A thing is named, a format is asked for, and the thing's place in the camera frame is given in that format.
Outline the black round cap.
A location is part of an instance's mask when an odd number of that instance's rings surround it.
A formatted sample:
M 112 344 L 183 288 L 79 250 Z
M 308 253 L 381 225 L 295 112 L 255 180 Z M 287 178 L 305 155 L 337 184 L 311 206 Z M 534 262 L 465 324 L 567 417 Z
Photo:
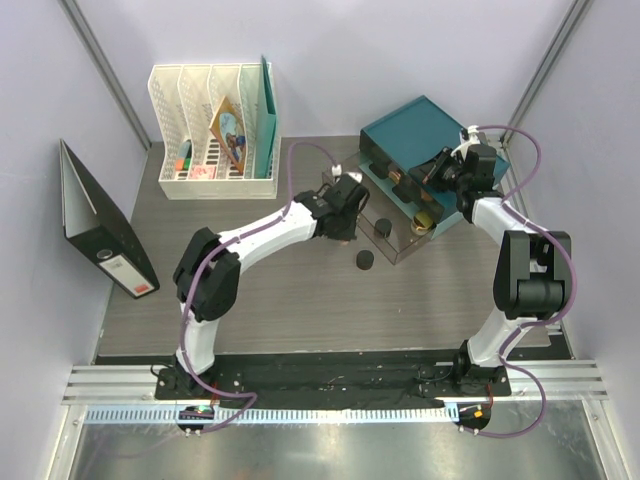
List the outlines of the black round cap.
M 387 218 L 380 218 L 374 224 L 374 231 L 380 238 L 388 238 L 392 232 L 393 224 Z
M 362 249 L 356 255 L 356 266 L 360 270 L 370 270 L 374 264 L 374 261 L 375 255 L 371 250 Z

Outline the gold lidded cream jar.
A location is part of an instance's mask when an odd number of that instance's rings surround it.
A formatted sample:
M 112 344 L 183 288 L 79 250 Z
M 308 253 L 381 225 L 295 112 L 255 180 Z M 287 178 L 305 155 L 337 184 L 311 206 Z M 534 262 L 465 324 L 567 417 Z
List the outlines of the gold lidded cream jar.
M 417 212 L 411 220 L 411 231 L 414 235 L 424 236 L 434 229 L 434 222 L 425 211 Z

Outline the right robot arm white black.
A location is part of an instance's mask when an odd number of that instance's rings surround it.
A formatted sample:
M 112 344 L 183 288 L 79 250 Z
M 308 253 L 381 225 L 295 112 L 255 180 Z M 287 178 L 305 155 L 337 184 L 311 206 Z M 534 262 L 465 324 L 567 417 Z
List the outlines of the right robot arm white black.
M 466 141 L 409 171 L 412 180 L 453 193 L 465 220 L 500 247 L 494 308 L 461 345 L 447 376 L 456 393 L 469 396 L 505 382 L 509 353 L 530 330 L 566 310 L 575 277 L 570 236 L 545 230 L 513 210 L 495 187 L 496 160 L 493 147 Z

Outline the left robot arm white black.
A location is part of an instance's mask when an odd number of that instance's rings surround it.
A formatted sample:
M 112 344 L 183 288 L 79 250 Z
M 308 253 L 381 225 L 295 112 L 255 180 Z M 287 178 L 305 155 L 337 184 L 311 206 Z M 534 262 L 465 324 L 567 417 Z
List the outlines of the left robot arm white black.
M 241 275 L 268 256 L 314 238 L 349 242 L 370 197 L 358 173 L 346 173 L 320 190 L 295 195 L 276 212 L 244 227 L 192 236 L 173 274 L 182 313 L 175 354 L 178 386 L 190 398 L 205 397 L 221 318 L 236 302 Z

